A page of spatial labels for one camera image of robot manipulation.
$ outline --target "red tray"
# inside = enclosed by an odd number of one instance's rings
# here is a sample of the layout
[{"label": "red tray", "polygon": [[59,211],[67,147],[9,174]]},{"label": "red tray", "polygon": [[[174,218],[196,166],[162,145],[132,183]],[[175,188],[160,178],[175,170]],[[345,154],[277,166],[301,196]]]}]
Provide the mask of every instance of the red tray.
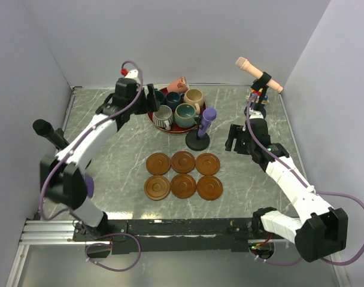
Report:
[{"label": "red tray", "polygon": [[[165,95],[168,93],[166,88],[163,88],[160,91],[162,93],[164,93]],[[204,103],[204,105],[201,108],[201,113],[200,113],[201,115],[202,115],[202,113],[204,112],[205,109],[206,109],[206,103]],[[148,115],[148,118],[150,119],[151,123],[154,124],[153,112],[149,112],[147,115]],[[167,132],[167,133],[187,133],[189,130],[192,130],[192,129],[196,128],[196,124],[194,126],[192,126],[192,127],[184,128],[184,127],[180,127],[176,123],[172,123],[170,130],[165,130],[164,128],[158,127],[156,125],[155,125],[155,127],[157,127],[160,130],[163,130],[164,132]]]}]

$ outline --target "black base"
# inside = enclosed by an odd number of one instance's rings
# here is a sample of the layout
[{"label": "black base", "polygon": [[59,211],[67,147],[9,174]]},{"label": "black base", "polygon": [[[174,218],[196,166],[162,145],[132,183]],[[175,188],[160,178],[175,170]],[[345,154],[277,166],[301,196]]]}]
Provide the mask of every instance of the black base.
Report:
[{"label": "black base", "polygon": [[186,135],[186,145],[193,151],[203,151],[210,144],[210,137],[206,133],[203,137],[197,137],[197,129],[191,130]]},{"label": "black base", "polygon": [[[266,239],[267,232],[252,232],[251,218],[205,218],[205,219],[119,219],[108,221],[107,233],[135,235],[143,252],[231,250],[248,252],[249,240]],[[75,242],[111,242],[112,254],[137,252],[134,240],[124,236],[95,239],[76,223],[73,234]],[[103,258],[103,248],[94,257]]]}]

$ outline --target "brown coaster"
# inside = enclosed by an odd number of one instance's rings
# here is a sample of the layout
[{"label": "brown coaster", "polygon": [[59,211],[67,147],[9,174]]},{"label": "brown coaster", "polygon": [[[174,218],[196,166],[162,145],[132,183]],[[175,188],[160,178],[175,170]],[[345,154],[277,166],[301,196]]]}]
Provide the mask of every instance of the brown coaster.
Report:
[{"label": "brown coaster", "polygon": [[181,173],[171,180],[171,192],[179,199],[186,199],[195,193],[196,184],[191,175]]},{"label": "brown coaster", "polygon": [[215,175],[220,168],[220,161],[214,154],[201,154],[196,158],[196,169],[203,175]]},{"label": "brown coaster", "polygon": [[170,165],[170,158],[161,152],[152,154],[146,160],[146,168],[152,175],[164,175],[169,171]]},{"label": "brown coaster", "polygon": [[172,156],[171,167],[178,173],[191,172],[195,167],[195,158],[187,151],[179,151]]},{"label": "brown coaster", "polygon": [[205,200],[214,200],[221,196],[223,185],[219,179],[213,175],[205,175],[197,185],[198,194]]},{"label": "brown coaster", "polygon": [[146,180],[144,191],[152,200],[164,199],[170,192],[170,182],[162,175],[153,175]]}]

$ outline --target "gray marble table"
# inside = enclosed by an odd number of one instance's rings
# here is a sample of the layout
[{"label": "gray marble table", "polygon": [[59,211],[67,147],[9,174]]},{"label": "gray marble table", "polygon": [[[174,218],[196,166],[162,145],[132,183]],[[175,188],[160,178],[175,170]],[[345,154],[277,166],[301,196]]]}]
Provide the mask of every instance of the gray marble table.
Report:
[{"label": "gray marble table", "polygon": [[[189,199],[178,199],[170,193],[165,199],[152,201],[144,194],[144,183],[151,176],[145,162],[154,152],[164,152],[172,157],[178,151],[190,151],[195,157],[202,152],[188,149],[185,134],[171,135],[152,125],[147,115],[133,115],[113,138],[101,148],[87,169],[94,178],[93,201],[106,211],[110,219],[162,219],[162,218],[229,218],[250,217],[260,207],[273,206],[289,216],[296,212],[279,186],[250,156],[226,152],[225,142],[230,124],[244,124],[245,96],[248,87],[196,87],[202,90],[208,106],[217,109],[217,119],[208,130],[210,146],[203,152],[215,154],[221,161],[216,174],[223,183],[222,196],[206,201],[195,193]],[[72,141],[87,126],[95,109],[112,90],[77,89],[65,137]],[[280,96],[269,91],[266,106],[269,134],[272,142],[283,144],[295,164],[300,168],[298,153],[286,120]],[[190,174],[198,181],[196,169]],[[176,173],[171,169],[165,176],[171,181]],[[47,200],[47,214],[59,210]],[[61,215],[57,219],[70,219]]]}]

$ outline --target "pink handle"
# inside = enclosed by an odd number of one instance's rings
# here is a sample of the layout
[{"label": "pink handle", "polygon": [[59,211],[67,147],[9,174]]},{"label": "pink handle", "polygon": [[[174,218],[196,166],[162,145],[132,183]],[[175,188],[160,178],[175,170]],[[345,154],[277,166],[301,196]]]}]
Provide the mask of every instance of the pink handle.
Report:
[{"label": "pink handle", "polygon": [[[248,72],[250,75],[254,76],[257,79],[259,79],[263,75],[263,72],[261,70],[259,70],[257,67],[254,67],[247,59],[243,57],[239,57],[238,60],[236,60],[235,64],[240,69]],[[279,93],[283,91],[283,87],[275,82],[273,79],[269,80],[267,85],[270,88],[273,88],[275,91],[278,91]]]}]

